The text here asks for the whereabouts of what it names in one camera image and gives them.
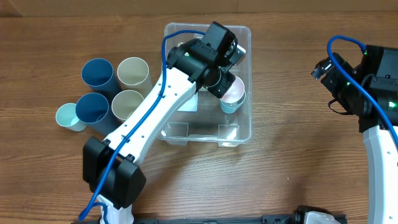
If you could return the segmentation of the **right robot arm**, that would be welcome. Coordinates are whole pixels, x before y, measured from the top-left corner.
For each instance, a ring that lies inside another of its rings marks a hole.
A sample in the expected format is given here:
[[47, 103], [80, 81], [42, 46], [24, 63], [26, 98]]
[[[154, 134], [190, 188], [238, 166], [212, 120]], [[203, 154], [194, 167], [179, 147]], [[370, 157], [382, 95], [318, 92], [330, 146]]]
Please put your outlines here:
[[319, 61], [312, 76], [358, 117], [368, 158], [368, 223], [397, 223], [397, 50], [371, 47], [353, 68], [338, 53]]

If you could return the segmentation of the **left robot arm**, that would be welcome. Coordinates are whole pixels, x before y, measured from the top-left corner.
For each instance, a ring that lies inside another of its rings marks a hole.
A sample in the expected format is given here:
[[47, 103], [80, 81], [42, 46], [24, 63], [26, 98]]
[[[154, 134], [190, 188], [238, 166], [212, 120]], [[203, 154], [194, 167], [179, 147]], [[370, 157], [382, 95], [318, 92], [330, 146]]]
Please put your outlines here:
[[85, 143], [83, 179], [93, 196], [79, 214], [80, 221], [100, 206], [100, 223], [133, 223], [131, 207], [146, 184], [139, 166], [155, 138], [201, 87], [224, 97], [236, 80], [229, 70], [245, 53], [236, 40], [192, 39], [163, 56], [159, 82], [135, 112], [104, 140], [90, 138]]

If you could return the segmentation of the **small light blue cup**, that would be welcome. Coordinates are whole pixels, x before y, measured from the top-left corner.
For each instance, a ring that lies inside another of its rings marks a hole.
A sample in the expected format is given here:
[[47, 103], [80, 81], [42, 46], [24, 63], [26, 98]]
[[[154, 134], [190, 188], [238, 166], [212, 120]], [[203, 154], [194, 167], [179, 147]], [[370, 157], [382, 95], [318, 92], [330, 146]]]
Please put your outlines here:
[[240, 106], [241, 106], [241, 104], [236, 104], [236, 103], [229, 104], [229, 103], [225, 103], [224, 101], [220, 101], [220, 108], [226, 114], [235, 113], [239, 109]]

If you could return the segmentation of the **small pink cup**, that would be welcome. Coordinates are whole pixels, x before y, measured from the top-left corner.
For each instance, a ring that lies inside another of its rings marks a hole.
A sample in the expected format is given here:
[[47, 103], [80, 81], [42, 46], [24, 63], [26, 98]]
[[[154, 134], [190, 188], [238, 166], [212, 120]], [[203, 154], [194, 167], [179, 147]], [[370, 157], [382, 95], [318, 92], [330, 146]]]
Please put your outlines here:
[[232, 83], [228, 91], [223, 95], [221, 101], [229, 104], [237, 103], [244, 95], [244, 82], [239, 77], [235, 76], [235, 81]]

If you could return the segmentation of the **small grey cup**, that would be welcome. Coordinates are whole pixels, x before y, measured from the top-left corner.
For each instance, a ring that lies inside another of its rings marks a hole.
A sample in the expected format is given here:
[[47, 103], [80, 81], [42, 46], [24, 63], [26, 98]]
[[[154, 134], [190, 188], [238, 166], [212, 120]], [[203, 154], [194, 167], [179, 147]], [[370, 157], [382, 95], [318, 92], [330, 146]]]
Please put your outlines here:
[[243, 91], [242, 97], [240, 97], [240, 99], [239, 99], [237, 102], [234, 102], [234, 103], [226, 103], [226, 102], [224, 102], [224, 101], [221, 100], [220, 103], [221, 103], [222, 105], [226, 105], [227, 107], [239, 108], [239, 107], [244, 103], [245, 98], [246, 98], [246, 92]]

